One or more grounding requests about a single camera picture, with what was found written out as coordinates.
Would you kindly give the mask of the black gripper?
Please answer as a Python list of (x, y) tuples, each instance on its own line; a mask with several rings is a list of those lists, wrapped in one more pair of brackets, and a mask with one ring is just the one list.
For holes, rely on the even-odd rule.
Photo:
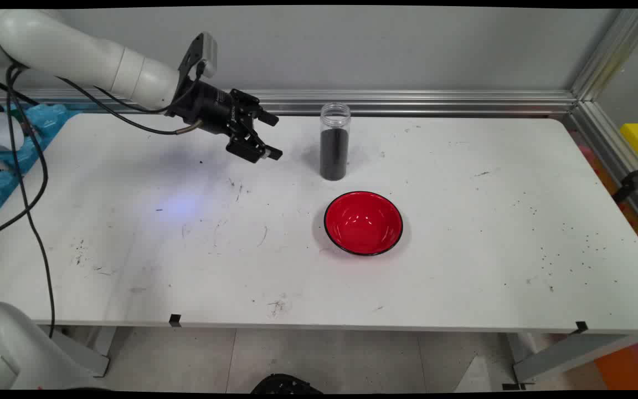
[(201, 121), (199, 129), (229, 137), (226, 151), (243, 160), (278, 161), (283, 156), (281, 150), (265, 144), (251, 128), (255, 119), (269, 126), (279, 122), (279, 117), (266, 111), (251, 94), (239, 89), (226, 93), (202, 81), (184, 79), (172, 102), (165, 116), (178, 116), (188, 125)]

